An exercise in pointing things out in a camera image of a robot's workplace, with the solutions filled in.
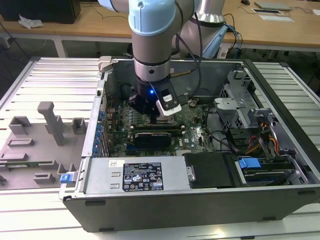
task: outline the robotic arm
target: robotic arm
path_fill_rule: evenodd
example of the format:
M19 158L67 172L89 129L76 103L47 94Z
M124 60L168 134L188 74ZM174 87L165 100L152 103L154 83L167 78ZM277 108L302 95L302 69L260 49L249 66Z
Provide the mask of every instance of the robotic arm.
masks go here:
M212 58L227 31L222 16L225 0L98 1L110 10L129 13L137 80L137 94L129 105L153 122L159 115L181 111L189 97L177 96L170 82L172 46L186 52L188 46L194 54Z

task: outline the paper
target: paper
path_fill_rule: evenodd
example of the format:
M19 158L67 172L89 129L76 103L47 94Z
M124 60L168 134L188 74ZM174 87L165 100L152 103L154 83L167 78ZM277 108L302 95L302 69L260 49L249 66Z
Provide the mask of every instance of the paper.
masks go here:
M259 15L260 18L266 21L277 21L277 22L294 22L290 17L287 16L265 16Z
M320 16L320 10L313 9L312 11L315 15Z
M18 21L19 24L21 24L22 26L24 26L27 29L31 29L31 28L39 28L39 27L43 27L44 25L42 24L41 20L31 20L31 19L27 19L23 16L20 16L20 20Z

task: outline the blue drive latch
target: blue drive latch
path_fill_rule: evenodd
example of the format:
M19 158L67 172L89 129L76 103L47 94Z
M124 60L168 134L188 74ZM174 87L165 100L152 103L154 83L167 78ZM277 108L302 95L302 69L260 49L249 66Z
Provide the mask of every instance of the blue drive latch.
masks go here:
M64 173L60 177L60 183L61 184L72 184L73 178L74 178L73 173Z
M261 165L258 158L244 157L238 161L241 169L260 169Z

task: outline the floor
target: floor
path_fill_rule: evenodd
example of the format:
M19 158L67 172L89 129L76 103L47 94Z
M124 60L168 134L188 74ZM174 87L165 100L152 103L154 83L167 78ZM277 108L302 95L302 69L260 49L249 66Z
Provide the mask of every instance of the floor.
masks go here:
M53 41L41 39L17 39L19 45L30 56L37 57L57 57L56 48ZM65 41L64 46L69 57L72 58L96 58L97 49L94 42L87 41ZM123 56L127 51L127 43L107 43L101 42L100 49L103 56ZM235 50L230 51L228 58L232 59ZM315 91L320 89L319 71L320 54L313 52L289 52L279 51L277 55L268 60L269 51L243 49L239 59L250 59L254 62L285 62L306 82L314 76L310 87ZM20 74L28 59L18 48L15 42L11 43L11 48L7 51L0 50L0 98L6 93L8 88Z

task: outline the computer case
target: computer case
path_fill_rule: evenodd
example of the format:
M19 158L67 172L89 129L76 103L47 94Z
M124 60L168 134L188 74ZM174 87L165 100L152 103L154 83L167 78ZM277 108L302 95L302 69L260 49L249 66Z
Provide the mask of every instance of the computer case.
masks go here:
M73 24L81 11L79 0L0 0L5 21L17 21L19 15L31 20Z

